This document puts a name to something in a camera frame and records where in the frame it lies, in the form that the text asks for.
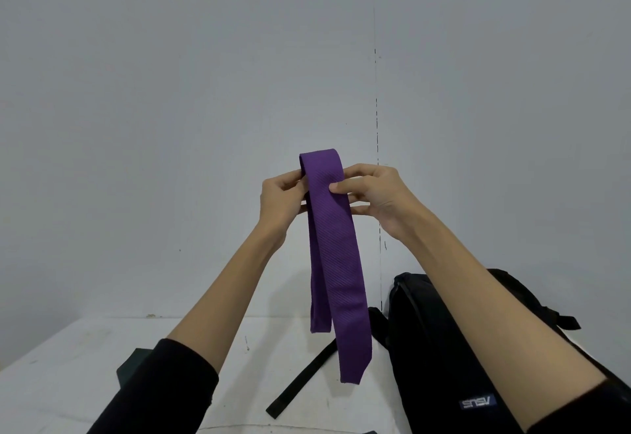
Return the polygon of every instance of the black sleeve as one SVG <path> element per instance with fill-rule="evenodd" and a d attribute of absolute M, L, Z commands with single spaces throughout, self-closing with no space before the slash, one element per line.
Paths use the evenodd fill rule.
<path fill-rule="evenodd" d="M 197 432 L 219 376 L 198 353 L 162 339 L 88 434 Z"/>
<path fill-rule="evenodd" d="M 537 422 L 528 434 L 630 431 L 629 390 L 608 380 Z"/>

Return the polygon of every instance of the asus logo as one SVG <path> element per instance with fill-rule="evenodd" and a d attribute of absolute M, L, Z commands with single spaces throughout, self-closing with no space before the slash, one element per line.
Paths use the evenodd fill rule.
<path fill-rule="evenodd" d="M 496 405 L 495 396 L 487 394 L 480 398 L 471 398 L 460 401 L 460 409 L 475 409 L 476 407 L 486 407 Z"/>

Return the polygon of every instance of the purple necktie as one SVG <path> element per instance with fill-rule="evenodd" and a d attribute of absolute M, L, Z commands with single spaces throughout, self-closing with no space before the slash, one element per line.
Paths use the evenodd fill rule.
<path fill-rule="evenodd" d="M 344 170 L 332 149 L 301 154 L 300 167 L 309 180 L 311 332 L 330 332 L 333 319 L 339 379 L 359 384 L 372 358 L 366 288 L 348 197 L 329 191 Z"/>

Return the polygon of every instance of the table surface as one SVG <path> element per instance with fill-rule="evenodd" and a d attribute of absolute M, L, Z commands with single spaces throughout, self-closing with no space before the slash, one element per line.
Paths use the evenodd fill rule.
<path fill-rule="evenodd" d="M 177 322 L 83 318 L 60 331 L 0 372 L 3 433 L 85 433 L 119 389 L 116 369 Z M 277 420 L 265 412 L 333 336 L 311 334 L 307 318 L 245 318 L 200 431 L 408 433 L 388 353 L 374 340 L 359 386 L 339 382 L 334 355 Z"/>

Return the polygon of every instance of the gray wall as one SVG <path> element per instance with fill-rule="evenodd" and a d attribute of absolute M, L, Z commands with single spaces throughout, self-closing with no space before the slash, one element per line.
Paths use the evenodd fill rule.
<path fill-rule="evenodd" d="M 182 315 L 261 180 L 335 147 L 631 380 L 629 39 L 631 0 L 0 0 L 0 361 L 80 316 Z M 379 305 L 419 268 L 357 230 Z M 308 286 L 301 219 L 248 314 L 308 315 Z"/>

